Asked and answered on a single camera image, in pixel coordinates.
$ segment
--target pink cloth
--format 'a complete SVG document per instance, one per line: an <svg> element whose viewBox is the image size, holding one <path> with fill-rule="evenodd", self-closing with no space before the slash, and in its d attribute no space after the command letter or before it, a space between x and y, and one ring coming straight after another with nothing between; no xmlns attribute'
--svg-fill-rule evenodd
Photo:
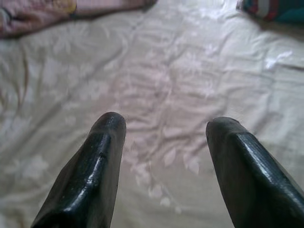
<svg viewBox="0 0 304 228"><path fill-rule="evenodd" d="M157 0L0 0L0 38L39 30L72 15L128 10Z"/></svg>

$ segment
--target bed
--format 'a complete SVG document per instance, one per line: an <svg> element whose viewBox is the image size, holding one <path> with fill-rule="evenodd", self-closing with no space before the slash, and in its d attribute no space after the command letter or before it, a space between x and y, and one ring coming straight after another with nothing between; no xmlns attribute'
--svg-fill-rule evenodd
<svg viewBox="0 0 304 228"><path fill-rule="evenodd" d="M304 30L235 0L150 9L0 40L0 227L30 227L103 113L127 122L112 228L232 228L205 128L230 116L304 188Z"/></svg>

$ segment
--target black rubber tip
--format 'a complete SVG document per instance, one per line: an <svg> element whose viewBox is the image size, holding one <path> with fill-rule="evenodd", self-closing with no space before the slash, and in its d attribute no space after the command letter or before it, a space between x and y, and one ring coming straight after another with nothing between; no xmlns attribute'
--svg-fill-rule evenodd
<svg viewBox="0 0 304 228"><path fill-rule="evenodd" d="M102 115L57 177L32 228L109 228L126 133L124 118Z"/></svg>
<svg viewBox="0 0 304 228"><path fill-rule="evenodd" d="M208 123L208 146L236 228L303 228L304 193L238 121Z"/></svg>

